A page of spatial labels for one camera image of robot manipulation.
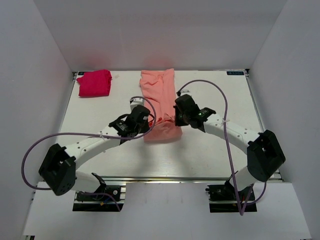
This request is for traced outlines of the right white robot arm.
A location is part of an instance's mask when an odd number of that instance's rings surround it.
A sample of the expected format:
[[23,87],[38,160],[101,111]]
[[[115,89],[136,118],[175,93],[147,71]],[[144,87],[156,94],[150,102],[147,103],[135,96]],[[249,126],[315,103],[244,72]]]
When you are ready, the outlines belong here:
[[270,131],[256,132],[226,121],[215,110],[199,108],[194,99],[184,94],[175,100],[175,124],[190,126],[219,137],[246,154],[247,164],[225,182],[226,195],[236,200],[244,189],[256,182],[267,182],[286,161],[276,135]]

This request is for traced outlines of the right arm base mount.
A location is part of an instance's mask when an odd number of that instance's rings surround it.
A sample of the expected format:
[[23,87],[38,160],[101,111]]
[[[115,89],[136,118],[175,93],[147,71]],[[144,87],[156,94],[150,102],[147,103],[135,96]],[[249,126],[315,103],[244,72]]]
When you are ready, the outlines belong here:
[[[210,213],[237,213],[239,211],[235,193],[227,193],[223,184],[207,185],[205,191],[208,194]],[[256,198],[254,191],[250,191],[250,187],[246,187],[239,192],[239,200],[241,207],[244,206],[247,195],[250,194],[245,212],[257,212]]]

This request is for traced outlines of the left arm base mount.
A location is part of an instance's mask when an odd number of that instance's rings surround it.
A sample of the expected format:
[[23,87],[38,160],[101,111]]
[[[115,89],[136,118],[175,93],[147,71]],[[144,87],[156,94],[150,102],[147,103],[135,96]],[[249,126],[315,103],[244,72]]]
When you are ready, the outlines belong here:
[[76,193],[73,202],[73,212],[111,213],[122,210],[125,203],[126,185],[107,185],[108,195],[85,195]]

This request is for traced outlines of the salmon pink t shirt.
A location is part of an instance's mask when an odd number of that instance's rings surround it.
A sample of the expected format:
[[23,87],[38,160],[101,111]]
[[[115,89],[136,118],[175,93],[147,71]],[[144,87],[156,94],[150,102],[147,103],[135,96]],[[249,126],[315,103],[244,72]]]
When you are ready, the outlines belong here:
[[143,137],[145,143],[164,143],[182,137],[181,127],[175,125],[175,71],[142,70],[139,81],[143,97],[149,100],[144,106],[156,112],[155,127]]

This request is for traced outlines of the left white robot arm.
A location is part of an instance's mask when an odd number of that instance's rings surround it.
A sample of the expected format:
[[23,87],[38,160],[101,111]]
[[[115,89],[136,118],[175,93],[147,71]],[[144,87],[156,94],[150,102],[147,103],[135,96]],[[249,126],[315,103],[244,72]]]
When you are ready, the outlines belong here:
[[131,113],[109,123],[97,136],[67,146],[52,145],[39,168],[40,176],[56,196],[73,190],[89,193],[96,200],[103,198],[107,185],[102,177],[78,169],[95,156],[146,133],[150,129],[150,113],[145,106],[137,105]]

